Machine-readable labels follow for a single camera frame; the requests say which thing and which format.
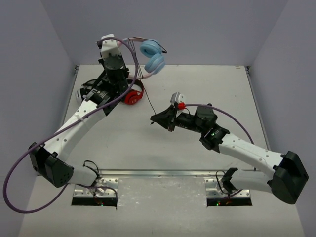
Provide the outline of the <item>pink blue cat-ear headphones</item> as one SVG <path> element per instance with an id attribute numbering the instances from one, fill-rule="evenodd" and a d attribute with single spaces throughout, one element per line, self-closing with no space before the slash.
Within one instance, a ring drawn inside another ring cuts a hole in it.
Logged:
<path id="1" fill-rule="evenodd" d="M 133 45 L 134 42 L 140 42 L 141 45 L 139 47 L 140 52 L 147 58 L 149 61 L 145 64 L 144 70 L 147 72 L 146 74 L 142 73 L 140 66 L 138 66 L 138 78 L 147 79 L 152 75 L 159 73 L 165 66 L 165 60 L 163 54 L 166 54 L 167 51 L 164 47 L 156 39 L 148 39 L 142 37 L 130 37 L 122 39 L 125 43 L 128 43 L 130 46 Z"/>

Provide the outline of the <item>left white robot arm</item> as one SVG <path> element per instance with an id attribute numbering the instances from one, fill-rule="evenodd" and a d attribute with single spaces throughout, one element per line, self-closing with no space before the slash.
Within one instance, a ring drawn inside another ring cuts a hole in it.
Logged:
<path id="1" fill-rule="evenodd" d="M 57 136 L 29 148 L 34 170 L 53 186 L 67 183 L 92 186 L 98 174 L 90 168 L 67 164 L 72 150 L 85 134 L 108 116 L 128 89 L 129 69 L 121 55 L 102 60 L 103 72 L 97 85 L 86 95 L 75 113 L 57 131 Z"/>

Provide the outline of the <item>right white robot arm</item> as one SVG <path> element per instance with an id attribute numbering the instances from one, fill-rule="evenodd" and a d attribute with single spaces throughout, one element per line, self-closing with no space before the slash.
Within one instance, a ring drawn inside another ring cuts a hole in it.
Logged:
<path id="1" fill-rule="evenodd" d="M 236 158 L 254 169 L 229 168 L 218 181 L 228 199 L 243 189 L 271 193 L 287 204 L 295 204 L 309 176 L 299 156 L 288 151 L 277 153 L 245 141 L 217 124 L 216 112 L 228 113 L 208 105 L 196 105 L 194 114 L 185 113 L 187 104 L 174 103 L 150 120 L 172 132 L 176 127 L 201 134 L 199 141 L 210 151 Z"/>

